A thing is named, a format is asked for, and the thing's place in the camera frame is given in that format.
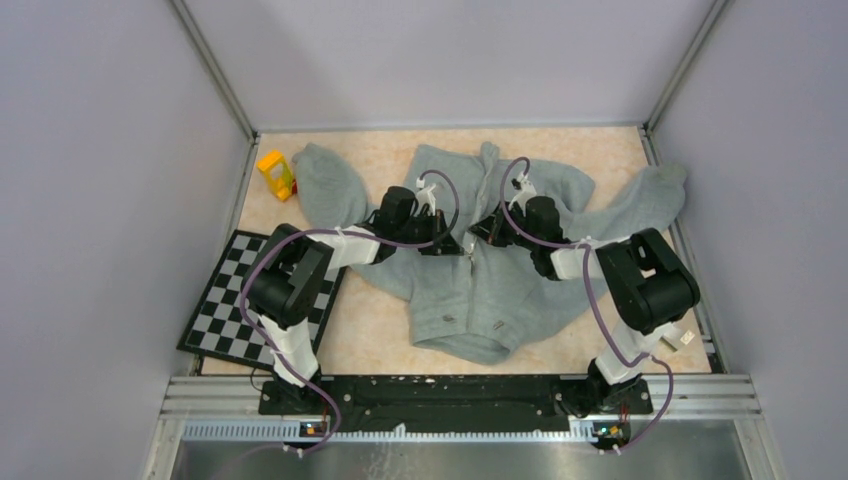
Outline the grey zip-up jacket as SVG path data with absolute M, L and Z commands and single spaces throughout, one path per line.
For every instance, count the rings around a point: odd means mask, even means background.
M 411 248 L 376 265 L 359 265 L 369 284 L 404 300 L 410 339 L 478 364 L 507 360 L 521 346 L 545 340 L 583 314 L 606 285 L 596 280 L 551 281 L 540 276 L 530 254 L 517 246 L 496 248 L 476 238 L 471 225 L 493 212 L 508 167 L 499 148 L 485 142 L 475 155 L 419 146 L 404 184 L 431 169 L 442 172 L 439 191 L 460 256 L 425 256 Z M 677 164 L 642 169 L 602 210 L 589 211 L 594 181 L 579 169 L 532 160 L 529 176 L 552 198 L 567 238 L 612 240 L 646 228 L 667 229 L 685 202 L 686 170 Z

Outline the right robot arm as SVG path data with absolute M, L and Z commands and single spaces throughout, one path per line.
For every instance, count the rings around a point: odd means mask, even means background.
M 469 230 L 491 246 L 528 250 L 548 280 L 582 281 L 607 345 L 586 378 L 562 392 L 559 402 L 572 415 L 612 412 L 622 404 L 660 339 L 701 298 L 693 275 L 656 229 L 614 240 L 570 240 L 546 196 L 504 202 Z

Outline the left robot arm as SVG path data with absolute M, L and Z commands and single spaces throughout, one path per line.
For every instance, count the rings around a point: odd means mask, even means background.
M 433 185 L 416 190 L 395 186 L 365 220 L 349 227 L 300 230 L 280 224 L 244 276 L 243 314 L 255 312 L 282 384 L 283 401 L 297 413 L 319 404 L 319 363 L 308 317 L 328 272 L 376 265 L 400 249 L 422 255 L 458 255 L 451 231 L 459 216 L 437 208 Z

